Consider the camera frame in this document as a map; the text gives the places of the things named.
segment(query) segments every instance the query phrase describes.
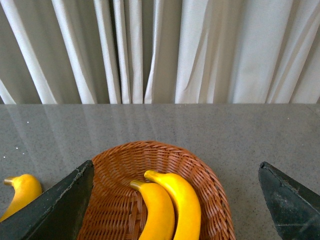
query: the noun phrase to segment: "banana stem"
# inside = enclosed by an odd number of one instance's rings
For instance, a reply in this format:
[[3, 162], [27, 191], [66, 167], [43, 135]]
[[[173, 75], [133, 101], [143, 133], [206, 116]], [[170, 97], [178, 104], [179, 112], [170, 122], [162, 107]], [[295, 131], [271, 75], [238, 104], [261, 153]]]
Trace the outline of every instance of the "banana stem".
[[7, 178], [4, 179], [3, 184], [8, 185], [8, 186], [12, 186], [14, 178], [15, 178], [15, 176], [8, 176]]
[[132, 180], [130, 182], [130, 187], [133, 188], [134, 190], [139, 191], [139, 189], [141, 188], [142, 184], [144, 184], [145, 182], [143, 181], [139, 181], [139, 180]]

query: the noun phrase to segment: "curtain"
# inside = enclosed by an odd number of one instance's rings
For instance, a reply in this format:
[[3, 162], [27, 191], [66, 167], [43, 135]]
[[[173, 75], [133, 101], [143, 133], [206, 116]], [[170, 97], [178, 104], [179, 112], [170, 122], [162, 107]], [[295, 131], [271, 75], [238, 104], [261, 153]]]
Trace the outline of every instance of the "curtain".
[[320, 0], [0, 0], [0, 103], [317, 103]]

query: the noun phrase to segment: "brown wicker basket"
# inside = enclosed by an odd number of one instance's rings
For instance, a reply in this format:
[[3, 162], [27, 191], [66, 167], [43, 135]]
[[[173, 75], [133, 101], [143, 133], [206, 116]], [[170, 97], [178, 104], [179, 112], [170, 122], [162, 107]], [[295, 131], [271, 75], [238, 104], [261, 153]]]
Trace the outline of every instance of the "brown wicker basket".
[[157, 141], [136, 141], [104, 151], [92, 161], [93, 189], [78, 240], [139, 238], [148, 212], [141, 194], [129, 183], [145, 181], [146, 170], [179, 174], [193, 186], [201, 206], [200, 240], [236, 239], [222, 185], [188, 150]]

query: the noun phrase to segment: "table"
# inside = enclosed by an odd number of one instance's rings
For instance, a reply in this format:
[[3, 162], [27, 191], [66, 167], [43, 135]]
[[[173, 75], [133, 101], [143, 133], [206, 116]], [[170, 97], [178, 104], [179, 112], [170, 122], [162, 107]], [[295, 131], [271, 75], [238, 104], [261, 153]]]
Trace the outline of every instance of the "table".
[[[238, 240], [277, 240], [258, 180], [267, 161], [320, 194], [320, 104], [0, 105], [0, 179], [30, 173], [44, 190], [117, 145], [183, 147], [218, 176]], [[0, 184], [0, 215], [14, 190]]]

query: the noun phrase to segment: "yellow banana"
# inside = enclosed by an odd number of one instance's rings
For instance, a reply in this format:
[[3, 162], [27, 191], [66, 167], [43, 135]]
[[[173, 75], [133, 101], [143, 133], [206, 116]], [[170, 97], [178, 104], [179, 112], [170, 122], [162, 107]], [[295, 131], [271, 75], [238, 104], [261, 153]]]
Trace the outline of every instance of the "yellow banana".
[[167, 191], [159, 184], [133, 180], [130, 186], [143, 197], [148, 216], [139, 240], [171, 240], [175, 210]]
[[182, 176], [175, 173], [159, 173], [147, 170], [144, 177], [165, 188], [169, 193], [177, 223], [173, 240], [199, 240], [201, 208], [193, 187]]
[[12, 186], [15, 193], [0, 222], [24, 208], [42, 193], [40, 182], [30, 174], [9, 176], [4, 180], [4, 184]]

